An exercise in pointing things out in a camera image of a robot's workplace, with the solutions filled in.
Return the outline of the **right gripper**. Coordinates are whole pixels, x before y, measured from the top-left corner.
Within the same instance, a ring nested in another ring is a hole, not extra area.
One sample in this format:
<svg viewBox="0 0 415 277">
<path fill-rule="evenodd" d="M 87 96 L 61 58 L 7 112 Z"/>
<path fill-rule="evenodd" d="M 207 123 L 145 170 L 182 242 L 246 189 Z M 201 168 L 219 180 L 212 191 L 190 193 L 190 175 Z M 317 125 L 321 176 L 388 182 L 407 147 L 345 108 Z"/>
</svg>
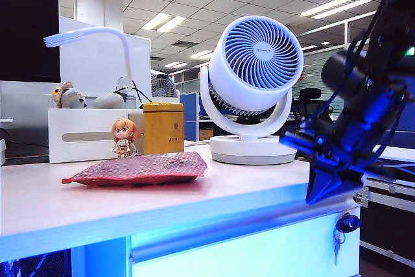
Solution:
<svg viewBox="0 0 415 277">
<path fill-rule="evenodd" d="M 334 123 L 310 116 L 299 130 L 287 131 L 281 142 L 311 158 L 306 202 L 359 189 L 360 174 L 347 170 L 374 162 L 373 148 L 404 107 L 404 81 L 366 82 Z"/>
</svg>

